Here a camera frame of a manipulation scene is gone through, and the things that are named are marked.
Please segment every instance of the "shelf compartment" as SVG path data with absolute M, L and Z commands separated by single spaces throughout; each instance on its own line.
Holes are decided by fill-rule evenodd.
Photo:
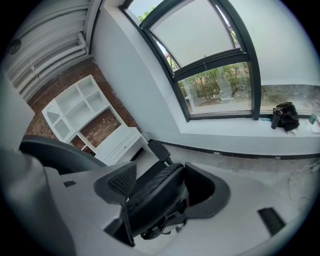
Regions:
M 86 98 L 86 101 L 89 103 L 95 113 L 99 113 L 109 106 L 106 99 L 101 95 L 99 91 L 96 91 L 95 93 L 92 93 L 90 96 L 88 96 Z
M 85 146 L 85 147 L 82 149 L 82 151 L 88 153 L 89 155 L 91 155 L 91 156 L 93 156 L 93 157 L 96 155 L 96 153 L 93 152 L 88 146 Z
M 81 104 L 86 104 L 85 100 L 80 100 L 78 103 L 76 103 L 72 108 L 70 108 L 67 112 L 64 113 L 64 115 L 67 115 L 70 111 L 72 111 L 73 109 L 77 109 L 79 108 L 79 106 Z
M 120 125 L 111 110 L 107 109 L 83 127 L 80 133 L 96 148 Z
M 71 145 L 77 149 L 80 149 L 80 150 L 82 150 L 84 147 L 86 147 L 86 144 L 82 141 L 82 139 L 79 138 L 78 135 L 76 135 L 73 138 L 73 140 L 71 141 Z
M 78 82 L 77 85 L 84 97 L 87 97 L 97 91 L 97 87 L 92 81 L 91 77 L 85 78 L 84 80 Z
M 54 128 L 62 139 L 67 137 L 67 135 L 70 133 L 70 129 L 67 127 L 67 125 L 62 119 L 56 123 Z
M 70 86 L 66 89 L 62 94 L 60 94 L 57 98 L 55 98 L 56 103 L 61 109 L 62 113 L 65 114 L 70 109 L 72 109 L 75 105 L 83 100 L 83 97 L 78 92 L 75 86 Z
M 65 114 L 65 118 L 76 131 L 86 125 L 93 117 L 94 113 L 84 101 Z
M 59 119 L 61 119 L 60 113 L 57 110 L 56 106 L 50 106 L 46 110 L 46 115 L 48 116 L 48 118 L 53 126 L 55 126 L 56 123 L 59 121 Z

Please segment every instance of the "window frame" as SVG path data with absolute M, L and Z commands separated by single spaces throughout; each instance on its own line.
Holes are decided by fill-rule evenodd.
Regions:
M 249 32 L 242 21 L 241 17 L 232 6 L 228 0 L 208 0 L 212 8 L 217 12 L 225 28 L 228 30 L 230 35 L 230 40 L 234 45 L 231 34 L 227 24 L 225 23 L 221 13 L 218 8 L 222 11 L 224 16 L 227 18 L 230 26 L 236 35 L 238 43 L 241 47 L 233 48 L 227 51 L 219 52 L 202 59 L 199 59 L 193 63 L 190 63 L 175 72 L 172 71 L 165 55 L 162 53 L 160 47 L 154 40 L 155 35 L 150 31 L 151 26 L 166 15 L 169 11 L 177 7 L 185 0 L 164 0 L 158 6 L 156 6 L 149 15 L 139 24 L 132 19 L 132 13 L 128 9 L 130 4 L 134 0 L 125 0 L 123 5 L 119 6 L 119 9 L 124 13 L 124 15 L 132 22 L 132 24 L 137 28 L 145 42 L 150 47 L 151 51 L 160 63 L 169 83 L 174 91 L 174 94 L 180 104 L 182 112 L 187 122 L 190 120 L 202 120 L 202 119 L 229 119 L 229 118 L 252 118 L 253 120 L 258 120 L 260 115 L 261 106 L 261 77 L 260 68 L 258 63 L 258 58 L 254 44 L 251 40 Z M 184 78 L 190 77 L 192 75 L 204 72 L 206 70 L 211 70 L 214 68 L 236 64 L 240 62 L 247 62 L 250 83 L 251 83 L 251 109 L 248 111 L 230 111 L 230 112 L 211 112 L 203 114 L 190 114 L 185 97 L 181 92 L 178 81 Z

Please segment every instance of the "drawer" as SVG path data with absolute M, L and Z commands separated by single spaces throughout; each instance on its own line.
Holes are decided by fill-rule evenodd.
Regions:
M 111 154 L 105 159 L 106 162 L 115 164 L 118 160 L 132 147 L 133 144 L 137 142 L 137 140 L 142 135 L 135 129 L 125 140 L 117 146 Z

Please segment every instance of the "white shelf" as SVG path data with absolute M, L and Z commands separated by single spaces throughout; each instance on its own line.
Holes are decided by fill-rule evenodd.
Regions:
M 84 79 L 79 81 L 77 85 L 84 97 L 87 97 L 88 95 L 97 91 L 97 88 L 92 81 L 91 76 L 85 77 Z
M 95 114 L 84 101 L 65 114 L 65 118 L 76 131 L 85 126 L 91 119 L 94 118 L 94 116 Z
M 67 112 L 64 113 L 64 115 L 68 115 L 68 113 L 71 111 L 77 111 L 76 109 L 80 108 L 82 104 L 86 104 L 85 100 L 79 101 L 77 104 L 75 104 L 72 108 L 70 108 Z
M 65 139 L 67 135 L 70 133 L 70 129 L 67 127 L 66 123 L 60 119 L 56 125 L 54 126 L 55 130 L 61 136 L 62 139 Z
M 68 89 L 66 89 L 63 93 L 61 93 L 58 97 L 55 98 L 55 101 L 63 114 L 68 112 L 71 108 L 73 108 L 82 100 L 83 97 L 80 95 L 75 86 L 70 86 Z
M 95 113 L 101 112 L 106 109 L 109 104 L 106 99 L 101 95 L 99 91 L 92 93 L 90 96 L 85 98 Z
M 97 147 L 92 145 L 81 130 L 107 108 L 121 123 Z M 140 149 L 141 144 L 147 148 L 147 142 L 135 127 L 128 127 L 116 110 L 110 105 L 92 75 L 81 79 L 60 93 L 43 110 L 43 116 L 56 137 L 64 143 L 72 145 L 78 136 L 88 147 L 95 158 L 108 166 L 121 161 L 129 161 Z

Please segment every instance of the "ceiling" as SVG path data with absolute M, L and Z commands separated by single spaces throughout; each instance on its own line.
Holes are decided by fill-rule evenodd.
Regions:
M 24 20 L 12 39 L 21 42 L 20 48 L 8 53 L 2 63 L 24 99 L 28 100 L 52 74 L 89 55 L 85 40 L 91 37 L 100 3 L 43 0 Z

